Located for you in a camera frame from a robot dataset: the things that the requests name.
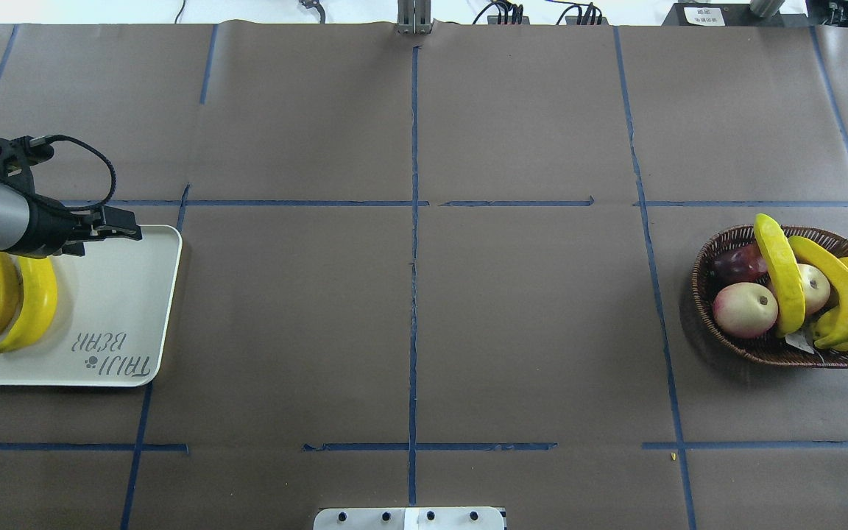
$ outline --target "bundle of black cables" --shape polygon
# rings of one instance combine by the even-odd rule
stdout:
[[[568,4],[568,7],[562,11],[562,16],[558,17],[558,21],[556,21],[555,26],[562,23],[562,19],[570,10],[578,10],[578,20],[575,21],[575,24],[578,24],[578,26],[600,26],[604,20],[604,14],[601,12],[600,7],[595,6],[593,2],[589,4],[562,2],[560,0],[549,0],[549,2],[553,2],[555,4]]]
[[[477,18],[473,19],[473,23],[480,23],[480,17],[492,6],[495,6],[499,13],[499,24],[522,24],[523,13],[526,7],[522,6],[522,4],[513,4],[508,0],[494,0],[486,4],[486,7],[480,11]]]

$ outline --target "fruit tag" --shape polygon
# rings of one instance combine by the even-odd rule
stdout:
[[[696,26],[724,26],[719,7],[683,7],[686,21]]]
[[[805,328],[798,329],[787,336],[784,336],[784,340],[788,343],[788,345],[794,346],[798,350],[810,353],[811,355],[817,355],[817,352],[813,349],[813,344],[810,344],[810,338],[807,336],[807,332],[805,332]]]

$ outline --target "white metal plate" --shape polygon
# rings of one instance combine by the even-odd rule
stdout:
[[[83,258],[52,258],[54,322],[39,342],[0,355],[0,385],[139,386],[155,377],[182,236],[168,225],[142,226],[142,236],[92,242]]]
[[[490,506],[324,509],[313,530],[505,530],[504,512]]]

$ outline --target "basket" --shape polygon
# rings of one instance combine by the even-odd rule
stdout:
[[[788,236],[803,236],[813,239],[817,244],[830,251],[837,258],[848,255],[848,239],[821,230],[818,228],[807,228],[805,226],[782,226],[784,233]],[[803,352],[778,339],[773,333],[767,333],[756,339],[737,339],[734,336],[724,335],[713,319],[713,301],[722,286],[710,277],[710,268],[713,259],[728,250],[751,244],[755,241],[754,228],[751,225],[733,226],[721,231],[709,239],[702,251],[696,258],[690,276],[690,297],[684,297],[683,304],[691,305],[690,308],[681,308],[683,316],[682,325],[687,335],[691,336],[690,342],[697,348],[708,349],[700,353],[711,353],[715,355],[721,351],[728,351],[741,356],[750,362],[785,367],[804,368],[848,368],[848,352],[835,350],[816,350],[818,355]],[[758,279],[758,283],[765,284],[768,276]]]

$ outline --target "white floor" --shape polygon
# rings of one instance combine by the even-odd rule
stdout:
[[[357,24],[397,19],[397,0],[321,0],[329,23]],[[564,4],[520,0],[533,24],[554,24]],[[164,24],[171,23],[182,0],[0,0],[0,23],[33,24]],[[433,0],[433,17],[472,23],[485,0]],[[671,0],[599,0],[610,23],[618,26],[659,26]],[[806,13],[805,0],[787,0],[781,13]],[[185,0],[181,23],[216,24],[242,19],[261,23],[315,23],[316,11],[298,0]]]

